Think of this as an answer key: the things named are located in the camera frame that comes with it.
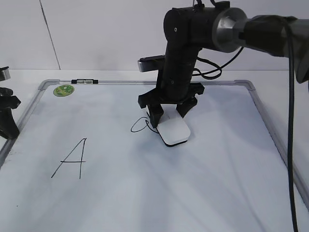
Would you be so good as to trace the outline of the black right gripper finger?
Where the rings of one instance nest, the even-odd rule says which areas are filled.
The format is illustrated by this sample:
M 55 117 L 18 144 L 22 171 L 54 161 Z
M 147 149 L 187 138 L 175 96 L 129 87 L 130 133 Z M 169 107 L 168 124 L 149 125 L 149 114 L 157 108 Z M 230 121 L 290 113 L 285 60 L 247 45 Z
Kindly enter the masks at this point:
M 153 128 L 157 128 L 160 118 L 164 114 L 163 108 L 160 104 L 147 105 L 149 111 L 149 118 Z
M 184 118 L 185 115 L 195 106 L 197 105 L 197 98 L 195 96 L 192 96 L 188 99 L 186 99 L 183 103 L 178 104 L 176 107 L 177 112 L 179 115 Z

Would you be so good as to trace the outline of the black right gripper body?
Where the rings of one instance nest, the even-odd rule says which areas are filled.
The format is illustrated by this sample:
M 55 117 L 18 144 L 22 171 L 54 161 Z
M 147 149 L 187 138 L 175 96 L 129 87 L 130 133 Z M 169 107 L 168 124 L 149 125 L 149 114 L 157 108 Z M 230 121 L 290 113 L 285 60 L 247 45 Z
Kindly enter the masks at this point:
M 139 106 L 181 104 L 196 94 L 203 94 L 204 86 L 201 83 L 191 83 L 191 70 L 165 58 L 163 69 L 157 70 L 156 87 L 138 96 Z

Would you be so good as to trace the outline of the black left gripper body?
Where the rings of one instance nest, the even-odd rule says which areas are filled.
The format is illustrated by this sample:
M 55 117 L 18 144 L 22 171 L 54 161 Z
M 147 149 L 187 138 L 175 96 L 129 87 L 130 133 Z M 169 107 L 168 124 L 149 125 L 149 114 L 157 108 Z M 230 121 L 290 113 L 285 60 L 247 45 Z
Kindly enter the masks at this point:
M 21 101 L 10 88 L 0 88 L 0 110 L 16 109 L 21 104 Z

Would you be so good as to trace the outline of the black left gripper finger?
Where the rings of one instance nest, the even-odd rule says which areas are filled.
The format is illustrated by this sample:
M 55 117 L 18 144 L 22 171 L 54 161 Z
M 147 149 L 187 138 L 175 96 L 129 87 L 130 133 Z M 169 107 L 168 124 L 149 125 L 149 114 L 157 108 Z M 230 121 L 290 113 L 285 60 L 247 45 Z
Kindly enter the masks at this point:
M 20 134 L 10 108 L 0 110 L 0 135 L 4 139 L 16 139 Z

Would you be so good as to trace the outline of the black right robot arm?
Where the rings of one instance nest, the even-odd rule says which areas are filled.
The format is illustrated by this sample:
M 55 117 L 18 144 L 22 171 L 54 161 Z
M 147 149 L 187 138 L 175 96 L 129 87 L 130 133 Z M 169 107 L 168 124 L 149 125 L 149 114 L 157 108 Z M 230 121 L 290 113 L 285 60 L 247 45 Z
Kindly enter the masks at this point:
M 163 104 L 174 104 L 185 116 L 196 104 L 204 87 L 191 82 L 198 54 L 202 49 L 223 53 L 242 48 L 274 57 L 292 59 L 298 83 L 309 79 L 309 22 L 293 16 L 258 15 L 248 18 L 230 2 L 206 7 L 201 1 L 186 8 L 169 10 L 163 22 L 167 40 L 165 54 L 139 59 L 141 72 L 158 71 L 156 87 L 140 95 L 138 103 L 147 108 L 156 128 L 164 113 Z

